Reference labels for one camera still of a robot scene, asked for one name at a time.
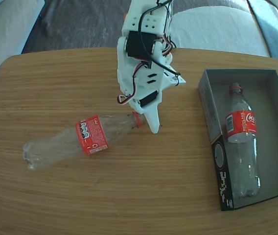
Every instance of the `barcode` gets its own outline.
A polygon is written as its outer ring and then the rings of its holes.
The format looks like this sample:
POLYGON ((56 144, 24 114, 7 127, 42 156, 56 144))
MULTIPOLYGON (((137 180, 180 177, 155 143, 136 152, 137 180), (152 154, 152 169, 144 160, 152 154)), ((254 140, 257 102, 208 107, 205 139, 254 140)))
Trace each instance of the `barcode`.
POLYGON ((104 146, 99 147, 99 148, 95 148, 95 149, 93 149, 93 150, 90 150, 90 154, 96 153, 96 152, 99 152, 99 151, 102 151, 102 150, 107 149, 107 148, 108 148, 107 145, 104 145, 104 146))
POLYGON ((230 115, 227 119, 226 119, 226 126, 227 126, 227 132, 231 132, 233 131, 233 118, 232 115, 230 115))

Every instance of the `dark blanket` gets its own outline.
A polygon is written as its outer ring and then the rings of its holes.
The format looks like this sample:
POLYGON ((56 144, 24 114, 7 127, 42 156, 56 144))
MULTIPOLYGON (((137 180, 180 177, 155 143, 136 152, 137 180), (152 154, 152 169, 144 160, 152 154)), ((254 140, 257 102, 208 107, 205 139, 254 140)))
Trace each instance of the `dark blanket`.
MULTIPOLYGON (((23 53, 80 47, 116 47, 131 0, 45 0, 23 53)), ((173 11, 229 6, 250 12, 246 0, 174 0, 173 11)))

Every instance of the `wood grain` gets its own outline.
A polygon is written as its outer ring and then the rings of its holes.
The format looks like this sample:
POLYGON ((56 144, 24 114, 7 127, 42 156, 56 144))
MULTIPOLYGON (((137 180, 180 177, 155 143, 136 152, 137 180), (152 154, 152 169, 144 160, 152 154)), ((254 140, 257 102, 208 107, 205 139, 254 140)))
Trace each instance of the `wood grain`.
POLYGON ((120 106, 113 48, 23 54, 0 68, 0 235, 278 235, 278 198, 221 212, 197 91, 204 69, 261 68, 278 60, 177 49, 187 81, 168 89, 160 132, 148 127, 93 158, 36 173, 23 144, 120 106))

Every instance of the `open box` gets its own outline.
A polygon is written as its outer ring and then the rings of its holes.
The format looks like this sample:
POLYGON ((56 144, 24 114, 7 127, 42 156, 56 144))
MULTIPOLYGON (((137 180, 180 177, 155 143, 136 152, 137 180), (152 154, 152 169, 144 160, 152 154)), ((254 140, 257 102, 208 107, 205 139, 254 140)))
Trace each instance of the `open box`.
POLYGON ((275 70, 206 70, 199 84, 215 160, 222 211, 233 211, 278 197, 278 74, 275 70), (225 118, 230 110, 229 85, 238 82, 257 125, 257 164, 261 179, 255 197, 233 199, 232 161, 225 118))

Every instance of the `coca-cola bottle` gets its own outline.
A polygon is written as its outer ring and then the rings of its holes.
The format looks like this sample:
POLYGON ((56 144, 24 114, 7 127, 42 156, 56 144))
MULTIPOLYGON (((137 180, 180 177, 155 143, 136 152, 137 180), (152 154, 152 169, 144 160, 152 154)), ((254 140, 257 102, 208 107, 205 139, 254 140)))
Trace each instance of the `coca-cola bottle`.
POLYGON ((31 170, 96 153, 120 141, 128 132, 146 123, 144 115, 94 116, 23 147, 23 158, 31 170))
POLYGON ((255 114, 243 95, 239 83, 230 85, 231 108, 226 117, 227 139, 230 142, 232 191, 235 199, 258 194, 261 184, 257 173, 255 114))

